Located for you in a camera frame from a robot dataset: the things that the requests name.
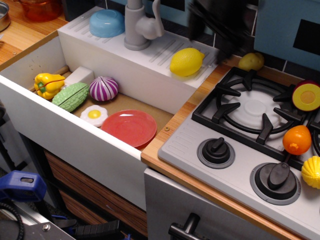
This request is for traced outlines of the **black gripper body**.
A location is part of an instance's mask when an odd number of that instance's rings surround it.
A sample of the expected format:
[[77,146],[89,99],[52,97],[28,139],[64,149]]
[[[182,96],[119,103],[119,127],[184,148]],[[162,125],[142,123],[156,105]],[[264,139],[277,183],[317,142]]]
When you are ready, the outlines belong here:
[[188,6],[204,13],[205,28],[219,35],[225,43],[241,49],[250,32],[245,23],[246,0],[193,0]]

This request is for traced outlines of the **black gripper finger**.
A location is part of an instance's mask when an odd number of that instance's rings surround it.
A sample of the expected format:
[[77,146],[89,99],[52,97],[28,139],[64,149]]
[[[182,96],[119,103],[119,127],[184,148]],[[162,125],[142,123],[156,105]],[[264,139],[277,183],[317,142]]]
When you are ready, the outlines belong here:
[[232,57],[232,55],[235,53],[235,51],[237,50],[236,47],[234,46],[225,46],[223,48],[221,48],[218,51],[217,57],[216,57],[216,64],[222,64],[224,61],[230,59]]
[[188,17],[188,38],[193,41],[198,39],[205,30],[205,14],[198,9],[191,9]]

